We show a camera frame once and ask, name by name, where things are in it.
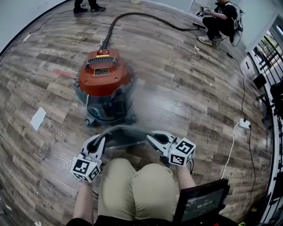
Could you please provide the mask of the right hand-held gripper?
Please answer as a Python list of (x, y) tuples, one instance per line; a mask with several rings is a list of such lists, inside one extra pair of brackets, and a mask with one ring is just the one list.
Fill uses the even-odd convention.
[(151, 131), (153, 135), (147, 135), (148, 143), (158, 152), (160, 160), (167, 167), (171, 164), (186, 166), (194, 156), (196, 145), (186, 138), (180, 139), (167, 131)]

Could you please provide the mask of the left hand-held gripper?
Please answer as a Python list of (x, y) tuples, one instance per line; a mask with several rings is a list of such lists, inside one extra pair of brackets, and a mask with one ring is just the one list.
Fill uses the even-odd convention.
[(105, 149), (105, 137), (94, 135), (84, 141), (81, 152), (73, 158), (71, 173), (79, 180), (92, 183), (101, 172), (101, 156)]

